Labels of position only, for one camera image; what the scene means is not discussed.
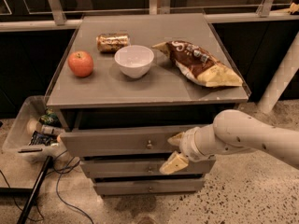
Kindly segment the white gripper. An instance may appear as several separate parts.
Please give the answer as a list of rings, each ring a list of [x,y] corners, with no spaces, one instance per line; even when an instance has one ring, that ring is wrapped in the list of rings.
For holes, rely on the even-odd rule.
[[[179,146],[180,151],[185,156],[174,151],[160,168],[163,175],[171,175],[186,168],[189,165],[189,160],[199,162],[206,159],[206,154],[203,152],[202,131],[199,127],[177,133],[169,137],[167,142],[172,146]]]

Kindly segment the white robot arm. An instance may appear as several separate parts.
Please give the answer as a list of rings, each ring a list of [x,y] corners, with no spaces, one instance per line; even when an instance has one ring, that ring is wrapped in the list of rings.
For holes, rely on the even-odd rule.
[[[261,150],[290,166],[299,168],[299,132],[265,124],[239,110],[221,111],[209,125],[194,127],[170,137],[178,147],[161,166],[170,175],[211,155],[229,155],[248,149]]]

